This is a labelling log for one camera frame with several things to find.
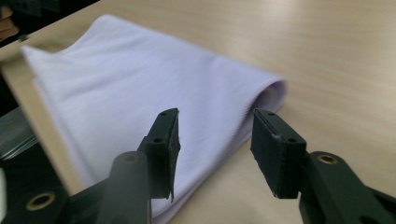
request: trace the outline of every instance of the dark object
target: dark object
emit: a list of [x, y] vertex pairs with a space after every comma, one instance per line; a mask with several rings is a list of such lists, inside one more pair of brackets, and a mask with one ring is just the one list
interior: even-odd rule
[[23, 14], [37, 17], [41, 16], [42, 8], [57, 13], [61, 9], [60, 0], [0, 0], [0, 4]]
[[[113, 161], [108, 179], [72, 197], [55, 187], [32, 192], [2, 223], [151, 223], [150, 199], [173, 197], [180, 150], [177, 116], [177, 109], [163, 111], [138, 150]], [[37, 209], [29, 210], [29, 203]]]
[[305, 151], [306, 142], [278, 115], [255, 110], [251, 151], [277, 198], [301, 192], [304, 223], [396, 223], [396, 200], [362, 184], [339, 157]]

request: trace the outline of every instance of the table surface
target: table surface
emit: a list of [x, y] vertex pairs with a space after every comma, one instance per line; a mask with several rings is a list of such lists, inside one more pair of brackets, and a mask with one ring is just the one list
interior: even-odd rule
[[[32, 84], [20, 46], [56, 52], [103, 14], [281, 75], [278, 114], [307, 150], [342, 157], [368, 186], [396, 196], [396, 3], [370, 0], [102, 0], [1, 49], [1, 68], [57, 172], [81, 190]], [[273, 198], [248, 150], [231, 156], [172, 223], [301, 223], [298, 201]]]

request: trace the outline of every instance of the white cloth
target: white cloth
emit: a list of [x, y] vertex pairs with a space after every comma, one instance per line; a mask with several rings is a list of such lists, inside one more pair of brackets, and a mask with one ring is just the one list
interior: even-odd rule
[[153, 200], [155, 223], [249, 139], [252, 109], [277, 110], [286, 89], [281, 77], [110, 15], [61, 52], [22, 51], [87, 187], [137, 149], [160, 112], [179, 109], [176, 198]]

